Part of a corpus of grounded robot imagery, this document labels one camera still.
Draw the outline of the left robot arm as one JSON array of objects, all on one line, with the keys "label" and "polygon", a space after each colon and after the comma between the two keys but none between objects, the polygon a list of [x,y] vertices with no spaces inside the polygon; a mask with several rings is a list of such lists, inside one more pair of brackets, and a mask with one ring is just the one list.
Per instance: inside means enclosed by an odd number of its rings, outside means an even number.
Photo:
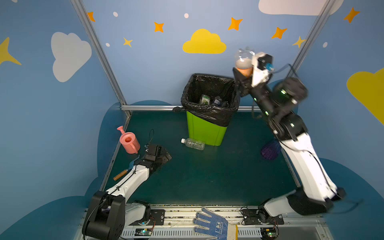
[{"label": "left robot arm", "polygon": [[160,222],[152,216],[149,203],[135,201],[127,204],[127,201],[143,182],[171,159],[166,148],[150,144],[145,155],[134,161],[133,168],[116,185],[105,192],[96,192],[83,224],[83,239],[118,240],[126,226],[154,227]]}]

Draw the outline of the clear bottle blue label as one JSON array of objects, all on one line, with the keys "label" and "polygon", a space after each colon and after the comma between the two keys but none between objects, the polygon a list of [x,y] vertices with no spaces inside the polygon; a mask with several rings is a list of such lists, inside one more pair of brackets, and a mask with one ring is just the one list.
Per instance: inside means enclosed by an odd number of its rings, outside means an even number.
[{"label": "clear bottle blue label", "polygon": [[223,100],[220,96],[216,96],[213,101],[212,101],[212,105],[216,106],[216,107],[221,107],[223,105]]}]

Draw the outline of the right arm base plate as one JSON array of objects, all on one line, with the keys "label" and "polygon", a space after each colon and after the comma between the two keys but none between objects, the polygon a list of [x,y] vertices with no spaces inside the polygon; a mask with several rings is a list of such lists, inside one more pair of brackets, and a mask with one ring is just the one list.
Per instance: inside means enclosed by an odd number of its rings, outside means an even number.
[{"label": "right arm base plate", "polygon": [[283,225],[284,220],[282,215],[278,215],[277,217],[269,216],[266,211],[259,209],[249,209],[247,207],[243,207],[240,210],[243,220],[241,222],[242,225]]}]

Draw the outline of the orange label bottle orange cap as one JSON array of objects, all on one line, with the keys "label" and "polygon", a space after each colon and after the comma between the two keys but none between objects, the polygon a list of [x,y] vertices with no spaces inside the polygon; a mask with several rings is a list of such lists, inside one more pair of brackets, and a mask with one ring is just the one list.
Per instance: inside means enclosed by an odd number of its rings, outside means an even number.
[{"label": "orange label bottle orange cap", "polygon": [[245,77],[250,77],[253,73],[252,58],[254,54],[249,47],[238,49],[235,54],[235,67]]}]

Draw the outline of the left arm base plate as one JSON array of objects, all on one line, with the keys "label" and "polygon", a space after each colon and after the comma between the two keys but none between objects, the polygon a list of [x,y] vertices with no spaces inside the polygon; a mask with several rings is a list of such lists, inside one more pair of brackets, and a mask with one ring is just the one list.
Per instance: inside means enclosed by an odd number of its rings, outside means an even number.
[{"label": "left arm base plate", "polygon": [[165,219],[165,210],[150,210],[146,211],[144,217],[139,220],[139,224],[142,226],[152,226],[152,225],[160,225],[164,224]]}]

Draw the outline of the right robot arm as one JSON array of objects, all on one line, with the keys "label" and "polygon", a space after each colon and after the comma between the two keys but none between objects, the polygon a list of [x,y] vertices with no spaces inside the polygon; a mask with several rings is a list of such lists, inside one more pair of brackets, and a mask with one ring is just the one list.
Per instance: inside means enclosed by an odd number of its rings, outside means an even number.
[{"label": "right robot arm", "polygon": [[273,89],[266,83],[252,87],[251,78],[246,78],[236,68],[233,72],[240,92],[252,96],[257,103],[301,181],[296,190],[265,201],[259,209],[266,217],[285,213],[303,216],[327,213],[334,202],[346,197],[346,191],[338,188],[326,173],[304,121],[293,111],[308,96],[307,88],[298,78],[287,78]]}]

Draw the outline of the clear bottle white cap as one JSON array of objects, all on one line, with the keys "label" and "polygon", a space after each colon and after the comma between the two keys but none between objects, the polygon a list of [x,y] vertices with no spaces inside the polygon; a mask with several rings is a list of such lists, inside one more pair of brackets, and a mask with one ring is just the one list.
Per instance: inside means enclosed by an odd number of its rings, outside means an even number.
[{"label": "clear bottle white cap", "polygon": [[181,139],[181,143],[186,145],[188,148],[192,148],[200,151],[205,149],[205,143],[195,139],[191,139],[191,138]]}]

